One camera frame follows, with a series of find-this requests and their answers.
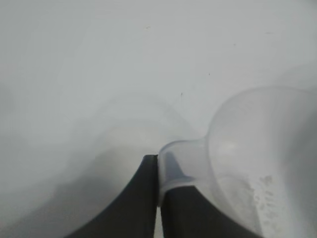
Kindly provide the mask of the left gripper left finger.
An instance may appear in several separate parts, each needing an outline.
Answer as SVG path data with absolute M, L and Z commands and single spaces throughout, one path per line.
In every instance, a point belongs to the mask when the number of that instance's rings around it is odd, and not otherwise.
M 158 156 L 143 157 L 133 178 L 97 217 L 69 238 L 152 238 L 158 205 Z

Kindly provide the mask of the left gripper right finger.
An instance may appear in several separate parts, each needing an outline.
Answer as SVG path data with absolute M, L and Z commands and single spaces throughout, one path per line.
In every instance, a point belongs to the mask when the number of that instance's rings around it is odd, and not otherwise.
M 259 238 L 212 205 L 195 186 L 160 192 L 165 238 Z

